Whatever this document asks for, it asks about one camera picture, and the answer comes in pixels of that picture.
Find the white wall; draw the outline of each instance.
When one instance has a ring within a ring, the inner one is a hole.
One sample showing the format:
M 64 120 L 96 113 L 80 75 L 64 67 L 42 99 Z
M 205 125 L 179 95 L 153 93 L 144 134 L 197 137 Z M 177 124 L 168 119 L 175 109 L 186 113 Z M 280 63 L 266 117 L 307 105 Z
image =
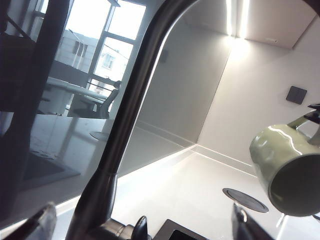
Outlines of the white wall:
M 234 38 L 191 27 L 182 19 L 164 45 L 120 174 L 196 143 Z
M 160 8 L 160 6 L 162 5 L 162 3 L 165 0 L 135 0 L 133 2 L 137 2 L 137 3 L 142 3 L 146 5 L 146 9 L 145 9 L 145 13 L 144 16 L 142 18 L 141 24 L 140 24 L 140 28 L 139 31 L 137 33 L 136 36 L 136 42 L 138 44 L 135 44 L 132 48 L 132 52 L 130 55 L 130 59 L 126 65 L 126 69 L 124 71 L 124 75 L 122 77 L 122 81 L 121 81 L 121 87 L 119 89 L 119 93 L 116 96 L 116 98 L 114 99 L 111 111 L 110 111 L 110 119 L 115 119 L 117 112 L 119 110 L 120 104 L 121 104 L 121 100 L 124 96 L 132 69 L 134 67 L 139 49 L 140 49 L 140 44 L 143 40 L 143 37 L 145 35 L 145 32 L 149 26 L 149 23 L 151 22 L 152 18 L 154 17 L 154 15 L 156 14 L 157 10 Z
M 294 50 L 237 39 L 198 144 L 251 164 L 249 145 L 258 132 L 320 102 L 319 39 L 319 19 Z M 291 86 L 308 91 L 302 105 L 286 100 Z
M 195 143 L 233 40 L 179 21 L 164 46 L 167 59 L 157 64 L 138 119 Z

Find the desk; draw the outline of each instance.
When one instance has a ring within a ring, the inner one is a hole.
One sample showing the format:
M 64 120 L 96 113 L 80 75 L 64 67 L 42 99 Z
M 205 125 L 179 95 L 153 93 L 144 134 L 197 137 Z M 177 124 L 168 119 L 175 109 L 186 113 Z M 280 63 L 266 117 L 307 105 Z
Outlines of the desk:
M 60 79 L 56 79 L 53 77 L 48 77 L 48 80 L 46 81 L 46 84 L 52 85 L 58 88 L 62 88 L 65 91 L 73 94 L 83 94 L 87 95 L 93 98 L 98 98 L 98 99 L 107 99 L 108 97 L 99 93 L 96 93 L 94 91 L 91 91 L 89 89 L 86 89 L 84 87 L 69 83 L 67 81 L 63 81 Z
M 8 130 L 12 117 L 13 112 L 2 112 L 3 134 Z M 83 172 L 99 143 L 90 132 L 105 129 L 109 134 L 113 122 L 111 119 L 37 114 L 30 134 L 30 150 Z
M 38 109 L 44 114 L 63 115 L 66 106 L 70 104 L 72 94 L 84 95 L 90 101 L 99 104 L 102 104 L 108 98 L 107 96 L 67 81 L 48 77 L 46 90 L 43 92 L 42 98 L 48 99 L 49 101 L 41 101 Z

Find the glass surface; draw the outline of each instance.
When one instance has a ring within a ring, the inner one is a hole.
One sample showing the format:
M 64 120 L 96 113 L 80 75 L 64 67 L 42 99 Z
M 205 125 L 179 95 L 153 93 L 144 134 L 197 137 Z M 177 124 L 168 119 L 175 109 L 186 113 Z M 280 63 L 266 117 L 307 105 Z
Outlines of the glass surface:
M 133 45 L 107 37 L 103 43 L 95 74 L 121 81 L 127 68 Z
M 108 32 L 129 39 L 136 39 L 146 6 L 119 0 Z
M 101 94 L 106 97 L 109 97 L 111 91 L 114 90 L 115 87 L 109 84 L 103 83 L 101 81 L 92 79 L 88 89 L 90 91 L 94 91 L 97 94 Z
M 107 0 L 74 1 L 55 61 L 46 63 L 31 56 L 43 27 L 39 15 L 46 12 L 48 1 L 37 7 L 36 1 L 29 2 L 11 3 L 10 14 L 20 17 L 27 12 L 21 21 L 34 41 L 17 37 L 16 31 L 0 36 L 0 229 L 32 216 L 47 202 L 60 204 L 82 193 L 112 129 L 115 117 L 109 115 L 121 101 L 118 92 L 126 88 L 124 83 L 117 90 L 87 73 L 110 11 Z M 134 44 L 107 38 L 101 49 L 104 57 L 99 58 L 100 75 L 121 81 L 137 56 L 131 53 L 133 47 L 141 43 Z M 48 56 L 46 51 L 37 54 Z M 43 63 L 51 66 L 44 89 L 39 82 L 43 76 L 30 77 L 25 84 L 28 69 L 39 69 L 39 74 L 46 69 Z M 41 98 L 33 101 L 34 96 Z
M 44 14 L 46 13 L 48 8 L 48 3 L 49 3 L 49 0 L 43 0 L 41 10 L 40 10 L 41 13 L 44 13 Z
M 110 6 L 107 0 L 75 0 L 55 60 L 87 73 Z
M 30 37 L 33 41 L 37 41 L 43 21 L 44 21 L 43 17 L 36 16 L 34 18 L 33 26 L 30 33 Z

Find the mug handle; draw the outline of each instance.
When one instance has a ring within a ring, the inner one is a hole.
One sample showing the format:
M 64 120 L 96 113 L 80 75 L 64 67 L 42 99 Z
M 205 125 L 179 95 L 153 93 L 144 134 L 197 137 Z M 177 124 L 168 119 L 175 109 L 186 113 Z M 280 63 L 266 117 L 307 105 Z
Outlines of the mug handle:
M 315 110 L 299 117 L 298 119 L 288 123 L 287 125 L 294 130 L 297 130 L 297 128 L 299 128 L 307 121 L 311 121 L 320 125 L 320 103 L 311 104 L 308 107 Z M 308 140 L 308 143 L 311 145 L 320 146 L 320 126 L 313 137 Z

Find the green mug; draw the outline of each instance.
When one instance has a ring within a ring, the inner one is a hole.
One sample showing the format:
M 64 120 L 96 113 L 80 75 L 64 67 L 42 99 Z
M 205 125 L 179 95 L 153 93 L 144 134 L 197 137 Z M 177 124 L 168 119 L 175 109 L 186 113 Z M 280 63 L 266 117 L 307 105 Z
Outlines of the green mug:
M 290 216 L 320 212 L 320 130 L 308 137 L 298 130 L 307 119 L 272 125 L 251 142 L 256 174 L 271 203 Z

